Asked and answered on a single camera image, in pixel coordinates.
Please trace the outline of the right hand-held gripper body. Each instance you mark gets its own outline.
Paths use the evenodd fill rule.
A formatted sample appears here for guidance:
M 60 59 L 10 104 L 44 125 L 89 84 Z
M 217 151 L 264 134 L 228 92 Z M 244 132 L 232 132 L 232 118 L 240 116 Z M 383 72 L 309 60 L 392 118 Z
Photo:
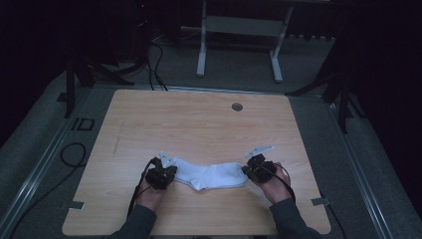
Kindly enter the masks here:
M 269 181 L 275 174 L 276 168 L 272 161 L 266 160 L 264 153 L 274 149 L 273 145 L 256 146 L 253 150 L 245 154 L 248 159 L 247 166 L 251 180 L 258 183 L 265 183 Z

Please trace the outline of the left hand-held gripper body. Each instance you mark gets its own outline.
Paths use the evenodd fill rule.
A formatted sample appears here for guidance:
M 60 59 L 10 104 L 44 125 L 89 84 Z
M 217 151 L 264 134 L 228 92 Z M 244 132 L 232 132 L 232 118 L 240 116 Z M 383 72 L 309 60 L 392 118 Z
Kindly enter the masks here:
M 161 151 L 159 157 L 154 157 L 149 161 L 144 179 L 154 189 L 165 190 L 174 180 L 176 172 L 176 160 Z

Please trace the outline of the person's left hand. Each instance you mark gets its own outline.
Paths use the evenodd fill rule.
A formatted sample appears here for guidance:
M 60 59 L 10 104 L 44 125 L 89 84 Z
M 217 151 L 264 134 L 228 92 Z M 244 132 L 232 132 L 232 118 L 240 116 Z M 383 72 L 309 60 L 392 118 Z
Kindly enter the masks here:
M 137 189 L 135 195 L 135 204 L 144 206 L 152 211 L 156 211 L 164 196 L 165 190 L 154 189 L 149 183 L 143 180 Z

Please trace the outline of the person's right hand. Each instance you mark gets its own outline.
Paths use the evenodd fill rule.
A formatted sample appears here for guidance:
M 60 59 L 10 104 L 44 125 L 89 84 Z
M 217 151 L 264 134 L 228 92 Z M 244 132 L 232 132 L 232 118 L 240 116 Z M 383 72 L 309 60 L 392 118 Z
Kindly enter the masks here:
M 265 183 L 257 183 L 257 186 L 263 190 L 265 196 L 272 204 L 292 198 L 292 194 L 288 189 L 291 185 L 290 176 L 279 162 L 276 163 L 276 169 L 276 176 L 273 176 Z

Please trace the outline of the black metal stand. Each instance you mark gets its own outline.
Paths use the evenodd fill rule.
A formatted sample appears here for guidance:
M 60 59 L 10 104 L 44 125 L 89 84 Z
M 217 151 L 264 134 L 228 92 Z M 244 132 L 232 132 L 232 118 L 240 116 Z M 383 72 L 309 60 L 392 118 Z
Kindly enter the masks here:
M 336 38 L 316 78 L 304 87 L 287 92 L 286 96 L 298 97 L 324 84 L 326 88 L 321 96 L 325 103 L 333 103 L 339 99 L 337 123 L 343 133 L 347 133 L 346 118 L 352 75 L 359 60 L 359 41 L 354 34 L 343 30 Z
M 132 86 L 133 82 L 123 78 L 124 75 L 134 72 L 139 64 L 128 68 L 112 71 L 92 58 L 79 52 L 69 51 L 66 53 L 66 91 L 62 100 L 66 103 L 65 118 L 68 119 L 76 107 L 76 80 L 82 87 L 92 87 L 96 80 L 93 73 L 99 73 L 105 79 L 121 84 Z

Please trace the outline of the metal floor rail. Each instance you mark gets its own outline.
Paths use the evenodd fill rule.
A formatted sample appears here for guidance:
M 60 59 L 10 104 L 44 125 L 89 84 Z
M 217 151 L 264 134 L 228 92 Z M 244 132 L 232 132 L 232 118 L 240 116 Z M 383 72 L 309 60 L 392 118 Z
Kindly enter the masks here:
M 339 134 L 340 141 L 345 147 L 347 154 L 346 161 L 350 167 L 351 173 L 356 181 L 365 207 L 368 211 L 370 219 L 374 225 L 379 239 L 393 239 L 390 227 L 385 220 L 384 214 L 380 208 L 378 200 L 369 184 L 367 177 L 364 174 L 363 168 L 360 164 L 359 158 L 352 146 L 349 136 L 342 131 L 337 123 L 336 114 L 339 112 L 339 107 L 334 103 L 325 104 L 331 121 L 334 123 L 337 133 Z
M 75 108 L 67 118 L 61 119 L 53 137 L 48 140 L 49 144 L 45 147 L 43 154 L 38 158 L 33 169 L 12 200 L 11 205 L 5 210 L 3 217 L 0 219 L 0 239 L 11 239 L 12 234 L 18 228 L 22 219 L 30 211 L 30 202 L 35 192 L 47 173 L 54 156 L 63 143 L 77 114 L 90 97 L 91 92 L 92 89 L 80 90 L 77 94 Z

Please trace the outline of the white desk frame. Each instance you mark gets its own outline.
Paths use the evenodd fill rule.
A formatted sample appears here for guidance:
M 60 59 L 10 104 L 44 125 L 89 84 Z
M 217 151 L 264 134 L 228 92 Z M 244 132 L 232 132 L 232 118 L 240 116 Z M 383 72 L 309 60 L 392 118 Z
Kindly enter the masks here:
M 270 20 L 264 18 L 246 18 L 212 15 L 208 11 L 208 5 L 212 0 L 198 0 L 201 2 L 201 23 L 200 48 L 197 60 L 196 76 L 202 78 L 206 72 L 207 60 L 207 34 L 224 33 L 231 35 L 259 36 L 276 38 L 277 42 L 274 48 L 269 50 L 269 58 L 273 71 L 274 81 L 281 83 L 283 71 L 279 62 L 279 55 L 287 36 L 288 27 L 297 4 L 311 3 L 329 3 L 329 0 L 277 0 L 281 4 L 286 4 L 282 11 L 281 20 Z

